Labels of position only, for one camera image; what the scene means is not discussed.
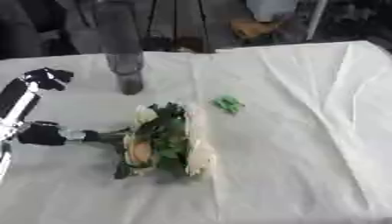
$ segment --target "tripod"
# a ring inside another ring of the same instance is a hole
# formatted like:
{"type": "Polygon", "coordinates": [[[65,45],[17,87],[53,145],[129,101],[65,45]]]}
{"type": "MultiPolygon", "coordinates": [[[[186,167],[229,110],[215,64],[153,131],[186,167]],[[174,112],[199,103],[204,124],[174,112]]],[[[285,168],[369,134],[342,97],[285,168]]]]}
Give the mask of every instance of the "tripod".
{"type": "Polygon", "coordinates": [[[199,14],[200,14],[200,19],[202,22],[203,26],[203,32],[204,32],[204,38],[205,38],[205,43],[203,45],[202,40],[199,40],[198,38],[193,38],[193,37],[179,37],[179,7],[178,7],[178,0],[172,0],[173,1],[173,26],[172,26],[172,38],[167,38],[167,37],[153,37],[151,35],[151,28],[152,24],[154,23],[157,7],[158,7],[158,0],[152,0],[152,5],[150,9],[150,15],[148,17],[149,23],[147,25],[147,31],[145,33],[145,36],[143,38],[143,48],[144,50],[147,51],[156,51],[156,50],[161,50],[161,51],[166,51],[166,52],[177,52],[179,48],[181,48],[186,41],[191,41],[191,42],[200,42],[202,45],[202,49],[199,50],[193,50],[194,52],[197,53],[212,53],[213,49],[211,47],[210,43],[210,38],[209,38],[209,33],[207,29],[207,16],[204,11],[204,6],[203,6],[203,0],[197,0],[198,1],[198,6],[199,6],[199,14]]]}

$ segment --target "flower bouquet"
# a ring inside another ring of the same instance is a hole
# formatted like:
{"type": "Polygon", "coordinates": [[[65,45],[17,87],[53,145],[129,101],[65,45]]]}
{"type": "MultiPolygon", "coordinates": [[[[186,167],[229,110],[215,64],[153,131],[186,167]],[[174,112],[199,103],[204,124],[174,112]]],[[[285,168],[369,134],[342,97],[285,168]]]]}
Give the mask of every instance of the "flower bouquet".
{"type": "Polygon", "coordinates": [[[115,146],[120,157],[115,178],[160,169],[176,177],[205,173],[214,164],[214,149],[204,136],[201,108],[169,102],[139,106],[133,128],[98,133],[99,142],[115,146]]]}

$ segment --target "white tablecloth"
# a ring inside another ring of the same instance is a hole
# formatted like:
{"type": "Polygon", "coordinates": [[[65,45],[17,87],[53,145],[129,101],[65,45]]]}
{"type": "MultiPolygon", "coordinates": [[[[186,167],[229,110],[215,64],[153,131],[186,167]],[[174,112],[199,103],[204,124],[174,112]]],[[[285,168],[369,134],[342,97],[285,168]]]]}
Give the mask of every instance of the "white tablecloth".
{"type": "Polygon", "coordinates": [[[31,69],[71,70],[28,117],[113,129],[135,106],[197,102],[218,153],[213,177],[113,180],[110,148],[14,144],[0,186],[2,224],[390,223],[392,63],[367,42],[285,45],[215,55],[146,53],[145,90],[116,92],[102,55],[0,62],[1,88],[31,69]],[[246,104],[237,116],[209,104],[246,104]]]}

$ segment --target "green object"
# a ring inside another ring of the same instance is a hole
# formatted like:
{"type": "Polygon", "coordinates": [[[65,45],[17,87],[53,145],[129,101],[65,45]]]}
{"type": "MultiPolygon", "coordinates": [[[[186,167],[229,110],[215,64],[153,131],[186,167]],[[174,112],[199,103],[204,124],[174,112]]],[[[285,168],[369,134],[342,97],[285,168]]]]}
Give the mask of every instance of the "green object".
{"type": "Polygon", "coordinates": [[[241,108],[245,107],[244,104],[231,95],[223,95],[214,99],[213,105],[231,115],[236,115],[241,108]]]}

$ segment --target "robotic arm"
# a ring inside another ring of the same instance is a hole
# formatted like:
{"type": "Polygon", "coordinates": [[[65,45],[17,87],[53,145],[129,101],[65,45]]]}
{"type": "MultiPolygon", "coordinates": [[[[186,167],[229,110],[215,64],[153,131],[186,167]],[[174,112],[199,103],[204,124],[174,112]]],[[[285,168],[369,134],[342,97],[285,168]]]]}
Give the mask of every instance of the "robotic arm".
{"type": "Polygon", "coordinates": [[[0,94],[0,180],[11,162],[10,141],[25,129],[25,117],[38,104],[38,91],[63,91],[73,73],[42,68],[25,73],[8,84],[0,94]]]}

